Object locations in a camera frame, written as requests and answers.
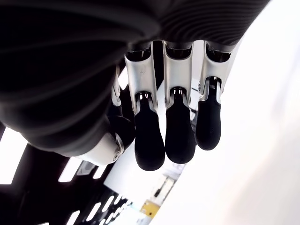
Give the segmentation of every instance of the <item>white wall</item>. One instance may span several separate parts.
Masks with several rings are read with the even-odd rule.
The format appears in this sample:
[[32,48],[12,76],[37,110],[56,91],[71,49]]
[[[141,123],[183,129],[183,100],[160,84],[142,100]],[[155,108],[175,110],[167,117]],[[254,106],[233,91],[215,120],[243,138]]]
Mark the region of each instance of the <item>white wall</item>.
[[151,225],[300,224],[299,8],[273,0],[249,28],[222,95],[220,143],[196,150]]
[[133,142],[115,162],[104,184],[134,202],[137,208],[141,208],[151,196],[158,178],[159,171],[144,171],[137,165]]

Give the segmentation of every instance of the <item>robotic hand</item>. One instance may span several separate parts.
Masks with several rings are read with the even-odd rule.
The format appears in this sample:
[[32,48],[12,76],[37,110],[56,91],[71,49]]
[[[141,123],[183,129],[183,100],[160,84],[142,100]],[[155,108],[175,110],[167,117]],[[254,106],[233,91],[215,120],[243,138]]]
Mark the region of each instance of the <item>robotic hand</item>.
[[[96,165],[135,138],[144,170],[212,150],[231,52],[269,0],[0,2],[0,120],[40,150]],[[158,123],[153,40],[163,41],[166,137]],[[193,43],[204,40],[195,134],[190,123]],[[117,83],[125,59],[134,121]]]

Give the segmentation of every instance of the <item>black rubber fingertip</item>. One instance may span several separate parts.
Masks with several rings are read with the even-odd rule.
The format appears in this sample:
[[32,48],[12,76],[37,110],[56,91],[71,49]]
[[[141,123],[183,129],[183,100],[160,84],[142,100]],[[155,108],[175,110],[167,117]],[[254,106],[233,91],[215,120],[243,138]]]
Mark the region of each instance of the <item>black rubber fingertip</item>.
[[221,138],[221,104],[209,97],[198,103],[195,139],[203,150],[214,149]]
[[190,110],[181,99],[166,111],[167,128],[165,152],[168,158],[178,164],[189,162],[195,154],[195,138],[191,127]]
[[165,161],[165,146],[159,130],[158,115],[149,107],[135,116],[135,158],[146,171],[159,169]]
[[119,135],[126,150],[135,139],[134,124],[122,116],[109,116],[108,119],[113,131]]

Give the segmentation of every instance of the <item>ceiling light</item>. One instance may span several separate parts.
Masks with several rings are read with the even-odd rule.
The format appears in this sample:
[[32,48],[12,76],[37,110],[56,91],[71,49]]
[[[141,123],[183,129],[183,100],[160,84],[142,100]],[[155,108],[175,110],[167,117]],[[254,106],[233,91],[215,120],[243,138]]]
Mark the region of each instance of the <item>ceiling light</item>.
[[96,214],[96,212],[98,211],[99,207],[101,205],[101,202],[98,202],[94,205],[93,209],[91,210],[90,214],[88,215],[88,217],[86,218],[86,221],[90,221],[91,219],[93,219],[94,215]]
[[93,178],[99,179],[102,176],[105,169],[106,169],[106,165],[100,165],[99,168],[96,170]]
[[66,225],[73,225],[77,219],[77,217],[79,216],[79,213],[80,211],[76,211],[76,212],[73,212],[72,215],[70,216],[70,219],[69,221],[67,222]]
[[11,184],[27,141],[23,136],[6,128],[0,141],[0,184]]
[[105,203],[105,205],[104,205],[104,207],[102,209],[102,212],[105,212],[108,209],[108,207],[110,206],[110,204],[113,201],[113,198],[114,198],[113,195],[109,197],[109,199],[107,200],[107,202]]
[[121,208],[117,208],[117,210],[115,211],[115,213],[113,214],[113,217],[116,218],[116,216],[118,215],[118,213],[121,212]]
[[120,199],[121,199],[122,195],[118,195],[118,197],[116,198],[116,200],[114,201],[114,205],[118,204]]
[[122,206],[121,206],[121,210],[124,210],[126,207],[126,204],[124,203]]
[[58,179],[59,182],[70,182],[78,170],[82,160],[71,157]]
[[120,87],[122,88],[122,90],[124,90],[128,85],[128,73],[126,67],[124,67],[123,71],[121,72],[118,81]]
[[99,225],[103,225],[105,223],[105,219],[101,220]]
[[113,212],[109,215],[109,217],[107,218],[107,221],[105,222],[105,224],[109,224],[109,222],[111,221],[113,217]]

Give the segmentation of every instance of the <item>white surface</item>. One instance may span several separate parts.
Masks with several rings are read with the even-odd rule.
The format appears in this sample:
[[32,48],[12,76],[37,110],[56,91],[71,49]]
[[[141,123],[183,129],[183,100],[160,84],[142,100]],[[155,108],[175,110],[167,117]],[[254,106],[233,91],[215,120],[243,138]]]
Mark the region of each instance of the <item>white surface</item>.
[[96,170],[93,178],[94,179],[99,179],[102,176],[102,174],[103,174],[103,172],[104,172],[105,169],[106,169],[106,165],[100,165],[98,167],[98,169]]
[[6,128],[0,142],[0,184],[11,184],[27,141],[22,135]]
[[126,208],[126,204],[124,203],[122,206],[121,206],[121,211],[124,210]]
[[93,209],[90,211],[90,214],[86,218],[86,221],[90,221],[91,219],[93,219],[93,217],[96,214],[96,212],[98,211],[100,205],[101,205],[101,202],[98,202],[94,205]]
[[69,161],[67,162],[64,170],[62,171],[58,181],[59,182],[70,182],[72,178],[74,177],[76,171],[78,170],[82,160],[71,157]]
[[196,149],[151,225],[299,224],[299,8],[273,0],[249,28],[221,97],[220,143]]
[[80,211],[73,212],[66,225],[73,225],[75,223],[77,217],[79,216],[79,213],[80,213]]
[[127,73],[126,67],[124,67],[124,69],[122,70],[118,81],[119,81],[120,87],[122,88],[122,90],[124,90],[128,85],[128,73]]
[[110,225],[139,225],[141,218],[145,218],[145,214],[127,207],[123,210],[116,219],[110,223]]
[[150,196],[152,185],[159,173],[158,171],[142,170],[136,163],[134,148],[133,142],[115,162],[104,184],[135,204],[142,206]]

